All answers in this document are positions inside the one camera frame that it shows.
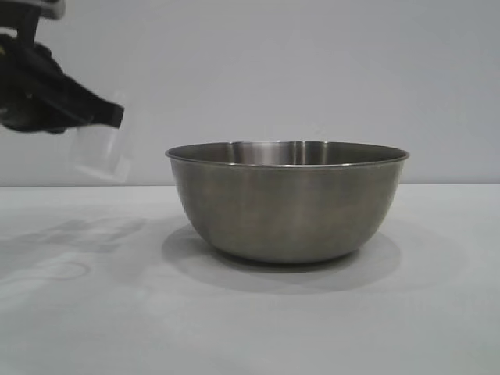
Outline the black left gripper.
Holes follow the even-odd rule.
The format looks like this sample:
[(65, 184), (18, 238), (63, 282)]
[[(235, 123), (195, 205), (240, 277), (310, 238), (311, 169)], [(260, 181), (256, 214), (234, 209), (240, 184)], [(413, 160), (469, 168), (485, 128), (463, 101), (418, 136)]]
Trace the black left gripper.
[[(47, 77), (55, 91), (50, 104)], [(1, 36), (1, 125), (17, 133), (64, 134), (91, 125), (120, 127), (124, 108), (109, 102), (65, 75), (40, 43), (22, 46), (8, 34)]]

